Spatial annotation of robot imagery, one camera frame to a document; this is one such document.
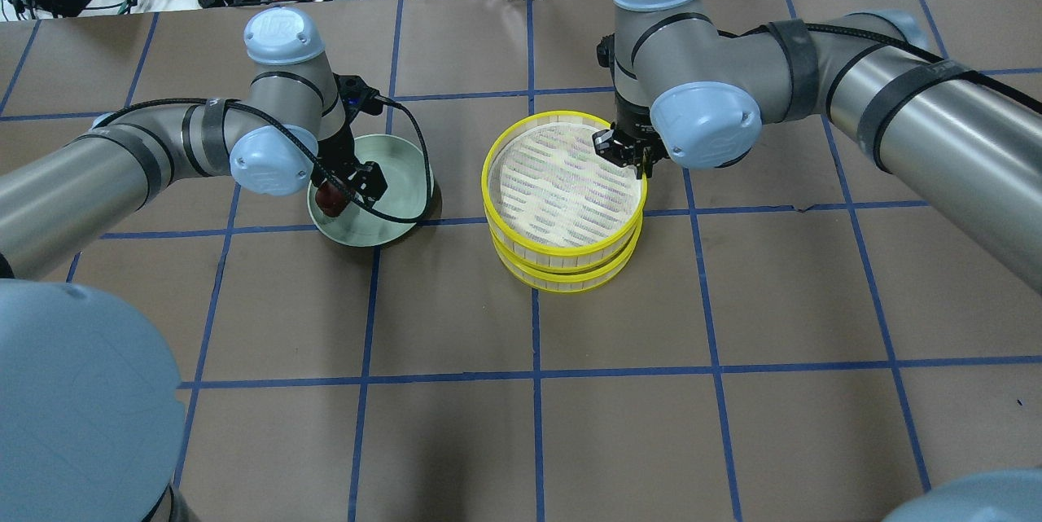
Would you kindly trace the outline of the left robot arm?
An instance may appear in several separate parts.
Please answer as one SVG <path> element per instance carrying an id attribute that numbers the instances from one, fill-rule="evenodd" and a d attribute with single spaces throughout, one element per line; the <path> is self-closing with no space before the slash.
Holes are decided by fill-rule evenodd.
<path id="1" fill-rule="evenodd" d="M 243 100 L 146 100 L 2 177 L 2 276 L 36 280 L 185 179 L 231 177 L 286 196 L 327 187 L 365 206 L 387 191 L 355 155 L 351 79 L 334 74 L 308 14 L 269 7 L 244 29 L 256 76 Z"/>

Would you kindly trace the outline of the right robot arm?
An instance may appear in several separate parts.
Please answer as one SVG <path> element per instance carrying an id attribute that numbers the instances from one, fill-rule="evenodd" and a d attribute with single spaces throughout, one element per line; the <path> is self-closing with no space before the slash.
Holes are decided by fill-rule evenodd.
<path id="1" fill-rule="evenodd" d="M 1016 274 L 1041 283 L 1040 102 L 928 50 L 916 20 L 860 11 L 733 35 L 703 0 L 613 0 L 597 48 L 615 121 L 592 138 L 637 179 L 737 164 L 766 125 L 825 117 Z"/>

